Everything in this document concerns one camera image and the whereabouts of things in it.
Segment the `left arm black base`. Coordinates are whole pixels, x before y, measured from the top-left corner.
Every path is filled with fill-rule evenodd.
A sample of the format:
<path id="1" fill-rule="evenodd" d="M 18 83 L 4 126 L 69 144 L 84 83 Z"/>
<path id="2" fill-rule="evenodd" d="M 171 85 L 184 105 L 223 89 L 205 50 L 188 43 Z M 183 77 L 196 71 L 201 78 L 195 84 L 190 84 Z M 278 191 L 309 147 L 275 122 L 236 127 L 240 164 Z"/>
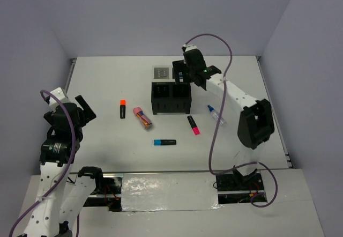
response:
<path id="1" fill-rule="evenodd" d="M 122 177 L 105 177 L 103 189 L 92 192 L 84 207 L 105 208 L 109 212 L 121 212 Z"/>

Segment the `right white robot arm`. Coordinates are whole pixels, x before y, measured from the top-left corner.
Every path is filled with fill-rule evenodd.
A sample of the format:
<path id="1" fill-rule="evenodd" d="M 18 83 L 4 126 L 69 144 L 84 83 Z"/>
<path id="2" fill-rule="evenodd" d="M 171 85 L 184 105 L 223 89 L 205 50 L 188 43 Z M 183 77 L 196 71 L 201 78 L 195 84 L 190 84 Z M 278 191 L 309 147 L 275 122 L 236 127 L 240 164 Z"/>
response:
<path id="1" fill-rule="evenodd" d="M 259 158 L 266 143 L 275 131 L 271 104 L 267 99 L 258 100 L 243 91 L 225 76 L 216 66 L 207 66 L 203 54 L 195 45 L 183 45 L 183 59 L 174 61 L 173 73 L 176 83 L 180 74 L 184 83 L 194 83 L 222 99 L 218 120 L 225 104 L 238 115 L 237 137 L 241 143 L 239 151 L 244 157 L 225 173 L 233 173 L 233 184 L 238 189 L 247 188 L 251 175 L 256 173 Z"/>

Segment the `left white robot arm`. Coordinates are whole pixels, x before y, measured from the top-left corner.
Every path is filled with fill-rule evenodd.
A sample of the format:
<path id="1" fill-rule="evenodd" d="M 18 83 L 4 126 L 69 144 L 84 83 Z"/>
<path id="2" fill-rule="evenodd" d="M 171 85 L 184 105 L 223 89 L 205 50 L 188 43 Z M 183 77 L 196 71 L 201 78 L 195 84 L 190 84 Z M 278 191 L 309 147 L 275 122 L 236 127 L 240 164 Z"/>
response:
<path id="1" fill-rule="evenodd" d="M 50 111 L 44 119 L 50 124 L 46 140 L 41 145 L 40 182 L 35 202 L 14 223 L 12 236 L 19 222 L 30 216 L 22 236 L 74 236 L 72 231 L 91 193 L 103 191 L 105 180 L 101 168 L 86 166 L 77 174 L 71 192 L 64 196 L 68 176 L 76 152 L 83 140 L 83 127 L 96 114 L 81 95 L 76 103 L 65 95 L 57 96 L 42 90 L 41 95 Z"/>

